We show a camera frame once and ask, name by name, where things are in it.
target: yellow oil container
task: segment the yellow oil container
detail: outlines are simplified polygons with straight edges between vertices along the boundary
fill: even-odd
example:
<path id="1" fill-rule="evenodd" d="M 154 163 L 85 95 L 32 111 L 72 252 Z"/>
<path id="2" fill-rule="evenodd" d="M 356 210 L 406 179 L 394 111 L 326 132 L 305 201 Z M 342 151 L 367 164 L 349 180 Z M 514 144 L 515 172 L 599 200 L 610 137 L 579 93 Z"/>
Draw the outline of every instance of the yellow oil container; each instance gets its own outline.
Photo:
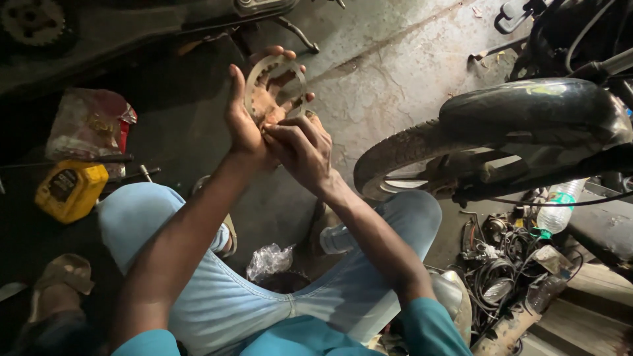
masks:
<path id="1" fill-rule="evenodd" d="M 100 163 L 62 161 L 37 188 L 35 204 L 70 224 L 90 213 L 107 182 L 108 171 Z"/>

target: screwdriver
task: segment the screwdriver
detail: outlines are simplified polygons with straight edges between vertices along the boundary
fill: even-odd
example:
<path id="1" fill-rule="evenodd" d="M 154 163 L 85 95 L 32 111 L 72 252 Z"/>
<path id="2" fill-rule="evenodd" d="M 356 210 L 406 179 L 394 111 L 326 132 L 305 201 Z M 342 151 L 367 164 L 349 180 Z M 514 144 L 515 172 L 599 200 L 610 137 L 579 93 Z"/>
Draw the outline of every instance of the screwdriver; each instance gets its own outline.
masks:
<path id="1" fill-rule="evenodd" d="M 73 161 L 78 162 L 94 162 L 94 163 L 127 163 L 134 161 L 134 155 L 131 153 L 121 153 L 119 155 L 108 155 L 101 156 L 95 158 L 73 158 Z M 46 165 L 56 165 L 58 162 L 50 161 L 50 162 L 38 162 L 38 163 L 23 163 L 18 165 L 3 165 L 0 166 L 0 169 L 6 168 L 23 168 L 23 167 L 37 167 L 37 166 L 46 166 Z"/>

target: black mudguard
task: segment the black mudguard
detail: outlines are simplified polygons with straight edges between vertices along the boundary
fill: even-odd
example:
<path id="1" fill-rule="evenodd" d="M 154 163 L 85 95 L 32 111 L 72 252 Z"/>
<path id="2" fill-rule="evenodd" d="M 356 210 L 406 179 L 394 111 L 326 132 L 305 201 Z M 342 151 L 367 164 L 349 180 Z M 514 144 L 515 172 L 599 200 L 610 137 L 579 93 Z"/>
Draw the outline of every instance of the black mudguard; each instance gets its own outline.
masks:
<path id="1" fill-rule="evenodd" d="M 626 109 L 614 95 L 570 78 L 523 80 L 455 96 L 442 105 L 439 121 L 461 142 L 549 146 L 574 150 L 578 158 L 633 139 Z"/>

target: concrete floor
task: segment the concrete floor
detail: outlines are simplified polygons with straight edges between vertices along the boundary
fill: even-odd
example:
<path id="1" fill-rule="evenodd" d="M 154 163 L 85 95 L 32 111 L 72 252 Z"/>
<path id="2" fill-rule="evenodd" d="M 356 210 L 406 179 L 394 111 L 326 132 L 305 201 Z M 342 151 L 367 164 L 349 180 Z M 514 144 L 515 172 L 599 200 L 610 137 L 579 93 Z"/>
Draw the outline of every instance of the concrete floor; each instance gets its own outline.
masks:
<path id="1" fill-rule="evenodd" d="M 329 1 L 302 1 L 287 17 L 319 44 L 319 55 L 302 54 L 304 47 L 298 39 L 273 23 L 262 23 L 261 31 L 248 41 L 255 51 L 281 44 L 300 54 L 308 67 L 309 89 L 317 95 L 310 108 L 332 134 L 333 166 L 351 183 L 354 164 L 369 147 L 437 117 L 439 107 L 452 95 L 504 81 L 513 53 L 499 60 L 486 58 L 485 65 L 467 66 L 466 59 L 469 53 L 527 33 L 530 24 L 509 36 L 495 31 L 492 21 L 505 1 L 346 0 L 344 11 Z M 473 7 L 481 10 L 482 17 L 475 16 Z M 224 38 L 184 57 L 160 58 L 87 84 L 119 92 L 139 114 L 128 139 L 128 151 L 137 158 L 128 166 L 130 171 L 142 163 L 160 166 L 163 172 L 155 181 L 180 186 L 186 197 L 198 177 L 215 169 L 230 144 L 222 120 L 229 63 L 242 64 L 243 59 Z M 32 105 L 38 107 L 37 115 L 20 115 L 33 123 L 44 115 L 50 122 L 57 101 L 53 96 L 39 103 Z M 41 154 L 44 128 L 31 135 L 39 147 L 30 156 Z M 105 332 L 122 277 L 100 244 L 96 217 L 60 226 L 32 204 L 41 173 L 24 175 L 3 173 L 8 195 L 0 197 L 0 284 L 34 282 L 45 264 L 60 253 L 84 255 L 92 262 L 96 281 L 86 309 Z M 243 272 L 259 247 L 301 241 L 308 232 L 314 203 L 315 198 L 284 169 L 259 177 L 232 209 L 240 248 L 228 264 Z M 425 263 L 443 268 L 459 252 L 460 229 L 467 217 L 449 201 L 441 205 L 444 221 Z M 468 209 L 488 214 L 508 208 L 480 202 Z M 0 304 L 3 323 L 15 332 L 27 317 L 28 293 Z M 7 350 L 14 336 L 0 335 L 0 352 Z"/>

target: clear plastic wrap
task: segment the clear plastic wrap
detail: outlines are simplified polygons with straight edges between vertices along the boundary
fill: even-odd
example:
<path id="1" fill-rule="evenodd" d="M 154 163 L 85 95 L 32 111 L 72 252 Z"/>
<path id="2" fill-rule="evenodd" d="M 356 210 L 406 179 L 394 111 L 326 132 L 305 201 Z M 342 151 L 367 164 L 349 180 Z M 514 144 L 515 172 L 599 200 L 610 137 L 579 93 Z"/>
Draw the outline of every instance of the clear plastic wrap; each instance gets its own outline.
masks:
<path id="1" fill-rule="evenodd" d="M 253 252 L 253 258 L 248 267 L 246 267 L 248 280 L 259 283 L 266 276 L 288 270 L 292 265 L 292 249 L 294 246 L 290 245 L 282 250 L 274 243 Z"/>
<path id="2" fill-rule="evenodd" d="M 123 96 L 104 89 L 71 88 L 64 92 L 46 143 L 46 158 L 66 160 L 125 153 L 136 112 Z M 125 175 L 125 165 L 105 165 L 110 177 Z"/>

